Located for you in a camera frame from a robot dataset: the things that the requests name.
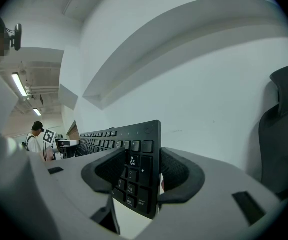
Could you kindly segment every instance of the man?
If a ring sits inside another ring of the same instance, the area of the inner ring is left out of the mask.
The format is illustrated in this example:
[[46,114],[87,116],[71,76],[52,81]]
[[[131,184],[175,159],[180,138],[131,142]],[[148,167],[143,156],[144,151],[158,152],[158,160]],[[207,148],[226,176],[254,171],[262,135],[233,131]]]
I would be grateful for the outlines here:
[[32,127],[32,131],[26,137],[26,146],[28,151],[36,153],[40,153],[42,151],[36,139],[36,137],[38,137],[42,132],[44,132],[43,124],[39,121],[36,121]]

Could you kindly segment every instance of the office chair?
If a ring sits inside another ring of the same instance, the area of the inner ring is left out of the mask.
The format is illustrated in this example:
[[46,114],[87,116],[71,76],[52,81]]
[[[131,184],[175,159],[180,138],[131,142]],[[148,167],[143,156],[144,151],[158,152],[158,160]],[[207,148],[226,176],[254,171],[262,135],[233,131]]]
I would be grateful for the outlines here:
[[259,122],[261,182],[280,199],[288,197],[288,66],[270,75],[278,89],[279,104]]

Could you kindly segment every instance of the ergonomic keyboard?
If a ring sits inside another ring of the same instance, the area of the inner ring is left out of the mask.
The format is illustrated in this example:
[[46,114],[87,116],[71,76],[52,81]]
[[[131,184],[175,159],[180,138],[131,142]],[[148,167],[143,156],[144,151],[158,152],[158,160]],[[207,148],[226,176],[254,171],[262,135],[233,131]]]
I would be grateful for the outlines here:
[[160,122],[155,120],[82,133],[75,156],[125,148],[125,168],[112,196],[136,213],[153,219],[160,185],[160,147]]

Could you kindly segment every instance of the ceiling light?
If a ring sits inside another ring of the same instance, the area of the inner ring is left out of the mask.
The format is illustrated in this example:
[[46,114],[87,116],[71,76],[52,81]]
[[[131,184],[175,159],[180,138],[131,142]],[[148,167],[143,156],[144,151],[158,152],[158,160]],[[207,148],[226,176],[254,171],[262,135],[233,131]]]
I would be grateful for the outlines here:
[[40,112],[38,111],[38,109],[34,108],[33,110],[34,110],[34,112],[35,112],[38,116],[41,116],[41,114],[40,114]]
[[14,80],[14,82],[15,82],[15,84],[16,84],[19,92],[20,92],[20,94],[22,94],[23,97],[27,96],[27,94],[26,94],[26,92],[24,90],[24,87],[22,85],[22,82],[19,79],[18,73],[13,73],[12,74],[12,78],[13,78],[13,80]]

